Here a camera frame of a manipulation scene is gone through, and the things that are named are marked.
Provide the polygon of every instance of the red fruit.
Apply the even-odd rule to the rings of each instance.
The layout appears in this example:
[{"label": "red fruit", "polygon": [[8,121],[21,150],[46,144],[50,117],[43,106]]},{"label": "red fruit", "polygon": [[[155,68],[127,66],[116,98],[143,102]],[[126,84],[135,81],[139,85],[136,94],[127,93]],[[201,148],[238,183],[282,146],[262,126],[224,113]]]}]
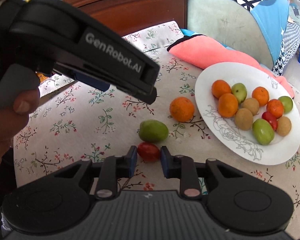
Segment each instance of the red fruit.
[{"label": "red fruit", "polygon": [[138,154],[142,159],[148,162],[160,160],[160,150],[152,143],[143,142],[138,145]]},{"label": "red fruit", "polygon": [[278,128],[278,121],[277,121],[277,118],[273,114],[271,114],[269,112],[264,112],[262,114],[261,118],[264,119],[264,120],[266,120],[271,125],[271,127],[272,127],[272,129],[274,131],[277,130],[277,128]]}]

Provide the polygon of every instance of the floral tablecloth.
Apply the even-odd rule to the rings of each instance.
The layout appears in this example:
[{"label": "floral tablecloth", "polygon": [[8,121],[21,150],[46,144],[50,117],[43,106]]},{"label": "floral tablecloth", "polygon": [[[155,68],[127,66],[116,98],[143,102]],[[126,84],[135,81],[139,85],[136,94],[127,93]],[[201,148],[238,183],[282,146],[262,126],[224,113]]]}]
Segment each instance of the floral tablecloth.
[{"label": "floral tablecloth", "polygon": [[[163,144],[172,155],[188,155],[196,162],[217,158],[285,190],[295,207],[287,232],[300,238],[300,148],[286,163],[258,165],[225,147],[206,126],[197,109],[188,122],[171,118],[169,103],[174,98],[184,96],[195,103],[194,85],[202,71],[167,52],[166,48],[181,37],[183,34],[175,22],[124,37],[161,66],[156,82],[158,97],[152,105],[115,87],[101,92],[64,76],[53,76],[42,84],[42,94],[48,94],[31,114],[27,127],[14,138],[18,186],[83,158],[100,162],[110,155],[125,155],[131,145],[141,142],[140,122],[157,119],[169,128],[169,137]],[[300,112],[300,92],[294,91]],[[164,178],[159,162],[145,163],[138,159],[137,165],[133,178],[119,179],[121,189],[179,189],[178,179]],[[202,192],[206,193],[203,179],[199,180]]]}]

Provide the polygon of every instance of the green fruit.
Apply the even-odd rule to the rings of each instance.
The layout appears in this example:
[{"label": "green fruit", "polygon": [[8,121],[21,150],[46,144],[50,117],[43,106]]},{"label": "green fruit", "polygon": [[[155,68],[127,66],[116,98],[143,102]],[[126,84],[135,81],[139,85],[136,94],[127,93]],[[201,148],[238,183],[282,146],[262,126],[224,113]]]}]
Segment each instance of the green fruit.
[{"label": "green fruit", "polygon": [[169,134],[167,126],[157,120],[146,120],[141,122],[139,137],[144,142],[157,143],[164,141]]},{"label": "green fruit", "polygon": [[247,89],[246,89],[245,85],[242,83],[234,84],[231,88],[231,93],[237,98],[239,105],[247,97]]},{"label": "green fruit", "polygon": [[264,119],[257,119],[252,125],[252,133],[261,145],[268,145],[274,139],[274,130]]},{"label": "green fruit", "polygon": [[279,97],[278,99],[283,104],[284,113],[285,114],[289,113],[293,108],[293,101],[292,101],[291,97],[282,96],[282,97]]}]

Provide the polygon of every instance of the brown round fruit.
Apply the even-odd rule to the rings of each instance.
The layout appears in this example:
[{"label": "brown round fruit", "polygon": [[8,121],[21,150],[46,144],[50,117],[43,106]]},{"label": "brown round fruit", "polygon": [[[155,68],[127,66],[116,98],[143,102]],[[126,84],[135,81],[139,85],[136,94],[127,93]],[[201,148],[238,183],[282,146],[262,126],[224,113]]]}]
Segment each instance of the brown round fruit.
[{"label": "brown round fruit", "polygon": [[286,136],[289,134],[291,131],[291,121],[288,117],[282,116],[278,119],[278,128],[277,128],[277,133],[280,136]]},{"label": "brown round fruit", "polygon": [[255,116],[259,111],[259,102],[255,98],[247,98],[241,107],[250,110],[252,115]]},{"label": "brown round fruit", "polygon": [[237,128],[247,131],[252,127],[253,124],[253,115],[250,110],[246,108],[241,108],[235,114],[234,123]]}]

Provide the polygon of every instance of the blue fabric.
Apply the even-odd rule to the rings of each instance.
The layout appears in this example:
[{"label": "blue fabric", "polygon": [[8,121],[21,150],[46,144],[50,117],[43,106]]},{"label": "blue fabric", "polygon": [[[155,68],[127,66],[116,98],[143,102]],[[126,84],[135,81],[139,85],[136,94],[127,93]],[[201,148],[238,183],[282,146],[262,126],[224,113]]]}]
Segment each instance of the blue fabric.
[{"label": "blue fabric", "polygon": [[[181,32],[182,32],[182,34],[183,34],[184,36],[192,36],[192,35],[200,34],[200,33],[195,33],[195,32],[193,32],[193,31],[190,31],[190,30],[187,30],[187,29],[180,29],[180,30],[181,30]],[[224,46],[225,48],[228,47],[227,45],[222,44],[221,42],[220,42],[220,44],[221,44],[222,46]]]},{"label": "blue fabric", "polygon": [[273,62],[276,62],[280,54],[283,33],[286,29],[289,15],[288,1],[261,0],[258,2],[259,3],[254,3],[253,6],[249,5],[251,7],[248,8],[248,10],[257,21],[267,42]]}]

